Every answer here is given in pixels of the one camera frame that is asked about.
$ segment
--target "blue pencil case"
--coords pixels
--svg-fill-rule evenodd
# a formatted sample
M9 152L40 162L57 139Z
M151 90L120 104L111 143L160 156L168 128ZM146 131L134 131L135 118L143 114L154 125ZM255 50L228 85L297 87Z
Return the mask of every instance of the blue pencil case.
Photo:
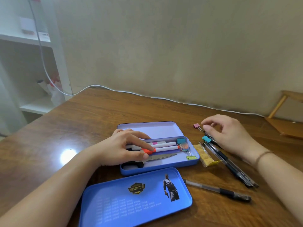
M191 204L191 195L177 169L161 169L86 188L79 227L133 227Z
M148 161L144 164L143 168L138 168L137 166L127 166L122 168L120 165L120 172L124 176L140 174L144 172L149 172L153 170L168 168L168 167L184 167L191 166L198 163L200 155L191 144L189 139L184 136L180 128L176 125L175 122L140 122L140 123L123 123L119 124L118 129L128 129L131 128L136 131L141 131L146 133L152 139L145 140L146 142L158 142L158 141L166 141L168 142L177 142L177 139L185 139L186 143L189 146L188 152L180 151L180 150L169 150L163 152L156 152L151 154L169 154L176 153L175 156L168 157L165 159ZM187 156L196 156L197 159L188 160Z

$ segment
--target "wooden stand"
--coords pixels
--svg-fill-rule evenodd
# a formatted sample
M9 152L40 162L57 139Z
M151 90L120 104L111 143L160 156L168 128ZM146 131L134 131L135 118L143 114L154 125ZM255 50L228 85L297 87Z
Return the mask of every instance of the wooden stand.
M277 129L282 135L291 136L303 139L303 123L296 122L293 123L288 120L275 119L273 116L285 102L285 100L290 97L292 99L298 100L303 103L303 93L282 91L283 96L278 102L277 106L273 109L271 114L265 118L275 129Z

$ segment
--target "blue lid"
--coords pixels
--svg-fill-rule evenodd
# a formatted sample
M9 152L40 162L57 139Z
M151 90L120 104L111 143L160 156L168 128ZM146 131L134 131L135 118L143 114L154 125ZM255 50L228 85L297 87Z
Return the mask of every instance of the blue lid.
M191 195L177 169L156 170L86 188L79 227L133 227L191 204Z
M177 124L172 121L122 123L117 127L117 129L128 128L146 133L151 139L184 136Z

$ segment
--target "hand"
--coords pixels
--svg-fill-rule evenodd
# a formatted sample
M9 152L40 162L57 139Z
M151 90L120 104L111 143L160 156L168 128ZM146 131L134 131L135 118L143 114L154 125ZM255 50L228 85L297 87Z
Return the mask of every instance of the hand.
M214 129L217 124L220 126L220 132ZM252 165L257 157L266 151L238 120L229 116L214 115L204 119L201 125L224 150L240 156Z
M100 143L97 143L85 151L90 152L98 160L99 165L119 165L128 161L140 161L147 159L148 154L140 151L128 151L126 145L134 144L143 149L153 151L154 148L141 139L150 139L150 137L140 131L132 129L117 129L113 135Z

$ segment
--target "bracelet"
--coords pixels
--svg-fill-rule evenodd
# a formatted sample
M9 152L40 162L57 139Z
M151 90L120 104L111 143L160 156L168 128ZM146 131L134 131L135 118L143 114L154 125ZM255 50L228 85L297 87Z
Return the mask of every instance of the bracelet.
M264 152L263 154L260 154L260 156L257 158L257 160L256 160L256 162L255 162L255 168L256 168L256 169L257 169L257 167L258 167L258 163L259 163L260 159L261 159L264 155L270 154L270 153L272 153L272 152L271 152L270 150L268 150L268 151Z

